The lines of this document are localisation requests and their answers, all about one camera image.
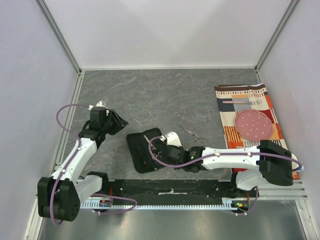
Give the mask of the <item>silver hair scissors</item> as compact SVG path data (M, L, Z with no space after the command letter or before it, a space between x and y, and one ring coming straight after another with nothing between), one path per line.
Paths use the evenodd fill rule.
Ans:
M158 150L152 143L150 144L151 150L152 150L152 158L158 158L159 160L162 159L163 155L162 155L162 151Z

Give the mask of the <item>black zippered tool case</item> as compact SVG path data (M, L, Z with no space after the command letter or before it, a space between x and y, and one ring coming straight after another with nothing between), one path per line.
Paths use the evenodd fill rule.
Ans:
M152 158L152 155L149 152L149 143L146 140L146 138L148 138L150 141L152 138L159 136L162 136L162 132L159 128L152 128L138 133L130 133L126 136L133 165L138 173L149 173L165 167ZM163 156L167 147L166 144L159 139L152 141L152 144L159 151L162 151Z

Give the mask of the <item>silver thinning scissors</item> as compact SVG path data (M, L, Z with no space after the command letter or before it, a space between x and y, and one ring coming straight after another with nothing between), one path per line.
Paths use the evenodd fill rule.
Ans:
M180 126L194 138L194 143L196 145L206 145L207 144L207 142L204 140L204 138L202 136L197 135L196 133L194 133L193 131L189 130L188 128L186 128L182 124Z

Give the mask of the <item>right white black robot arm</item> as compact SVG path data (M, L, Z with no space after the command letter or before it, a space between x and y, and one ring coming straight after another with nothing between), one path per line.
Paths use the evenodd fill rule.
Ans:
M198 172L222 168L244 169L235 174L229 191L235 197L266 183L276 186L293 185L292 153L270 140L261 140L259 145L217 149L196 146L186 151L182 147L166 147L163 160L157 162L166 167L184 168Z

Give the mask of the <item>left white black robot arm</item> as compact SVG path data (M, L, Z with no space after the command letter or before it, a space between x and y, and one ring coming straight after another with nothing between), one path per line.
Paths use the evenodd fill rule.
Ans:
M106 135L117 134L128 122L102 105L90 106L89 110L89 120L76 134L72 151L56 171L37 183L38 214L55 225L74 221L83 202L95 194L104 197L110 191L106 173L92 172L82 181L78 179Z

